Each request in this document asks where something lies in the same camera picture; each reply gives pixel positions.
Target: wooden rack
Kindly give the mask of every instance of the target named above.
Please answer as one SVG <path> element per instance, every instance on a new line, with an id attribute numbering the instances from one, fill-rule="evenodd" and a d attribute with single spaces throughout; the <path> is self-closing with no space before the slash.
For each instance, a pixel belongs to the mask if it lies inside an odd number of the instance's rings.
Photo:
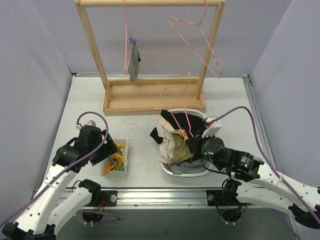
<path id="1" fill-rule="evenodd" d="M 126 0 L 127 7 L 205 7 L 205 0 Z M 209 7 L 215 7 L 212 20 L 209 44 L 213 48 L 223 13 L 225 0 L 207 0 Z M 162 109 L 167 109 L 167 105 L 160 98 L 156 89 L 159 82 L 165 87 L 181 93 L 189 82 L 188 77 L 161 77 L 161 78 L 138 78 L 135 84 L 128 79 L 108 80 L 102 63 L 94 33 L 92 31 L 86 8 L 89 7 L 124 7 L 124 0 L 75 0 L 86 38 L 100 74 L 105 97 L 103 112 L 105 115 L 138 115 L 138 114 L 158 114 Z M 210 48 L 207 47 L 204 61 L 209 65 L 211 58 Z M 202 87 L 207 74 L 207 66 L 202 65 L 199 77 L 193 77 L 191 84 L 183 95 L 186 108 L 205 110 L 205 100 Z M 166 103 L 172 109 L 183 108 L 181 98 L 170 91 L 162 91 Z"/>

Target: screw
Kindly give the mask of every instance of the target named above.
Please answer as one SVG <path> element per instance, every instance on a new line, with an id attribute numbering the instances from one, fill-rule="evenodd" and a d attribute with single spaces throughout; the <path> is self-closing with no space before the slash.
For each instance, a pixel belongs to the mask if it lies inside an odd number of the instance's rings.
<path id="1" fill-rule="evenodd" d="M 212 202 L 215 199 L 215 196 L 213 194 L 209 194 L 207 199 Z"/>
<path id="2" fill-rule="evenodd" d="M 116 195 L 111 195 L 111 196 L 110 196 L 110 201 L 111 201 L 112 203 L 116 202 L 116 201 L 117 201 L 117 196 L 116 196 Z"/>

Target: white table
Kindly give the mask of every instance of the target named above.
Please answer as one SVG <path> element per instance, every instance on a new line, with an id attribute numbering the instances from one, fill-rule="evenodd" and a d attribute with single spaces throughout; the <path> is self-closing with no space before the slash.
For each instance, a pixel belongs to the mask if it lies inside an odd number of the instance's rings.
<path id="1" fill-rule="evenodd" d="M 203 93 L 207 116 L 220 116 L 240 105 L 250 108 L 242 78 L 206 78 Z M 99 77 L 73 78 L 54 141 L 51 160 L 59 147 L 78 136 L 79 130 L 75 128 L 75 124 L 81 113 L 95 111 L 104 115 L 102 111 L 104 95 L 105 90 Z M 85 123 L 91 119 L 97 123 L 97 127 L 104 128 L 102 120 L 95 115 L 84 116 L 81 122 Z M 128 177 L 105 179 L 101 176 L 100 165 L 92 166 L 89 163 L 81 169 L 68 187 L 72 187 L 76 180 L 91 179 L 104 188 L 218 188 L 226 178 L 216 173 L 208 173 L 200 177 L 177 177 L 165 173 L 158 160 L 159 145 L 149 136 L 156 125 L 157 115 L 107 116 L 106 120 L 113 139 L 128 139 Z M 245 110 L 235 111 L 222 119 L 221 123 L 222 128 L 217 137 L 222 138 L 226 147 L 261 157 L 250 117 Z"/>

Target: box of clothespins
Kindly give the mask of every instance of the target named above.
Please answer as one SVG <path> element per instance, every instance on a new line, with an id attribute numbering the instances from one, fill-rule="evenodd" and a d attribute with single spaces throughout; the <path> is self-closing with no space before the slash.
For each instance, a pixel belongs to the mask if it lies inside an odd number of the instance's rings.
<path id="1" fill-rule="evenodd" d="M 119 151 L 107 157 L 100 163 L 101 176 L 106 179 L 128 176 L 128 141 L 114 139 Z"/>

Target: clear plastic box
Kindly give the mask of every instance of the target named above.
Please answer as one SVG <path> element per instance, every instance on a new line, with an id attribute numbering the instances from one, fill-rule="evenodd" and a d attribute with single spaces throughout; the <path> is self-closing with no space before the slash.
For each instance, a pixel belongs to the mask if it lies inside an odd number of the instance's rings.
<path id="1" fill-rule="evenodd" d="M 128 177 L 128 140 L 127 139 L 113 139 L 115 144 L 125 145 L 124 149 L 124 164 L 123 169 L 124 171 L 110 171 L 106 175 L 104 175 L 104 170 L 106 166 L 106 161 L 100 162 L 100 172 L 101 176 L 105 179 L 111 178 L 127 178 Z"/>

